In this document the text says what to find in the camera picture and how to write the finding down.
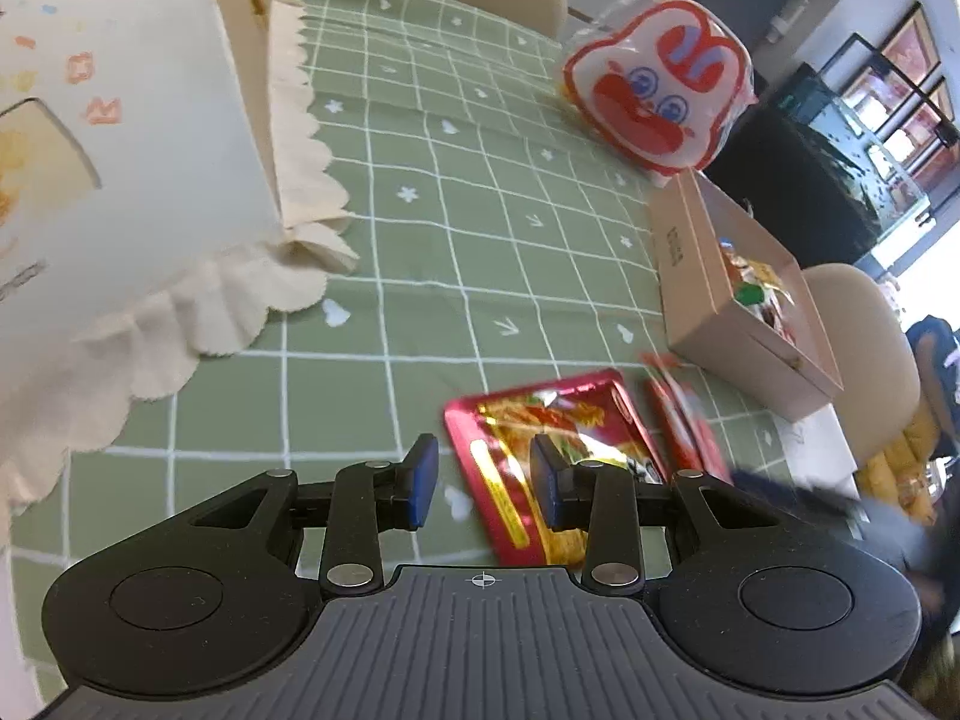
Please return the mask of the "red white rabbit bag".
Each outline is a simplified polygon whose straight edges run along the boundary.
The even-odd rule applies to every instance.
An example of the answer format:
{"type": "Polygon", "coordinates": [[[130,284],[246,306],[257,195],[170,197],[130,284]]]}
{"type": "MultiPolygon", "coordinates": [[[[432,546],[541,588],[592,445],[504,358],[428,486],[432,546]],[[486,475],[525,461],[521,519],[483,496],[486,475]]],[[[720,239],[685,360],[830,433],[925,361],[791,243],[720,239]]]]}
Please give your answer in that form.
{"type": "Polygon", "coordinates": [[[701,171],[757,102],[742,41],[695,0],[617,0],[563,46],[556,83],[587,125],[662,187],[701,171]]]}

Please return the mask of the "pink open cardboard box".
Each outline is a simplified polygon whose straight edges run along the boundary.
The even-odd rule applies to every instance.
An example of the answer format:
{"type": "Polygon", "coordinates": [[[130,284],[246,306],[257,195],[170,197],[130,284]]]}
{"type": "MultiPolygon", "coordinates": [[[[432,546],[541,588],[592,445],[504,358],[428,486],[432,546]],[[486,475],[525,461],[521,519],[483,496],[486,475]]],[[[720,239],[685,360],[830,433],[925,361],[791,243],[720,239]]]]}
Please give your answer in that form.
{"type": "Polygon", "coordinates": [[[811,290],[765,227],[693,171],[656,190],[649,213],[675,355],[789,421],[841,395],[811,290]]]}

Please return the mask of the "green red snack packet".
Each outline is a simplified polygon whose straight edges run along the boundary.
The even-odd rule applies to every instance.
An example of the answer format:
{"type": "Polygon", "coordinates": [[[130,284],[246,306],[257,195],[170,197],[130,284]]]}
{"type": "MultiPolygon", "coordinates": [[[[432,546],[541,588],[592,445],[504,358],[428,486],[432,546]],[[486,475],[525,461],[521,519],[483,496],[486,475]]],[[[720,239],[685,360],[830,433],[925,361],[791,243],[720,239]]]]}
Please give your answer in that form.
{"type": "Polygon", "coordinates": [[[788,307],[794,305],[793,294],[778,273],[768,263],[744,257],[729,239],[719,239],[719,250],[736,303],[783,340],[796,343],[796,333],[788,319],[788,307]]]}

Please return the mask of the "red white striped snack packet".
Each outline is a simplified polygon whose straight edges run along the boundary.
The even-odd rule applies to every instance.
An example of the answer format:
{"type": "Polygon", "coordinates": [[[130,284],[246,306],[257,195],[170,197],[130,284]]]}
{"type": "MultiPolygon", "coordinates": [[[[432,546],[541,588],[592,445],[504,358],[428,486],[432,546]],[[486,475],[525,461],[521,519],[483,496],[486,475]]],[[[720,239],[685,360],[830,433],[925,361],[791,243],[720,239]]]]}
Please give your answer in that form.
{"type": "Polygon", "coordinates": [[[641,361],[647,371],[644,396],[664,436],[670,473],[703,472],[731,483],[731,470],[698,395],[675,377],[679,360],[672,355],[644,353],[641,361]]]}

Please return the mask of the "beige chair right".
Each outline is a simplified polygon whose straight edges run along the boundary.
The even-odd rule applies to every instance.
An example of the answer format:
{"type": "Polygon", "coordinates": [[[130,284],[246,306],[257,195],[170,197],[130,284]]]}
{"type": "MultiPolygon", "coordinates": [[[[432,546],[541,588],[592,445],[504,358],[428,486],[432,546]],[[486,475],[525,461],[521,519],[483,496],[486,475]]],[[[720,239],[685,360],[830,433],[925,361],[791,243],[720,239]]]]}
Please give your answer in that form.
{"type": "Polygon", "coordinates": [[[857,466],[893,442],[921,400],[913,351],[880,286],[864,271],[824,263],[802,271],[832,347],[843,392],[833,400],[857,466]]]}

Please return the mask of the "black aquarium cabinet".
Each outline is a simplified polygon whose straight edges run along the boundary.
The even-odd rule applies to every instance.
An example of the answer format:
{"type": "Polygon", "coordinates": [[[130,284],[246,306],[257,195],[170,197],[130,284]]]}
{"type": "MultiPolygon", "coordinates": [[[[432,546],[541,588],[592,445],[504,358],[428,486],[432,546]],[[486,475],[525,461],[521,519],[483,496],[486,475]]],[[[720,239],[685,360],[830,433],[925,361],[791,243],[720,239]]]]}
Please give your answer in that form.
{"type": "Polygon", "coordinates": [[[800,266],[857,265],[907,224],[929,221],[929,199],[820,73],[801,65],[737,122],[706,168],[800,266]]]}

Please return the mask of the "white cartoon paper bag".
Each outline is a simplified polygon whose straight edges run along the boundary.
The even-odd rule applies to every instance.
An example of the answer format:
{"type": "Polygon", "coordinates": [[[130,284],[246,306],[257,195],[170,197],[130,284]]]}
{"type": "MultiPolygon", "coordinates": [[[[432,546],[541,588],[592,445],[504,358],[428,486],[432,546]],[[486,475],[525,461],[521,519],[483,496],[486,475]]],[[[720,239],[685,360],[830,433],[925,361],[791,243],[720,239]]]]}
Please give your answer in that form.
{"type": "Polygon", "coordinates": [[[2,504],[356,265],[301,0],[2,0],[2,504]]]}

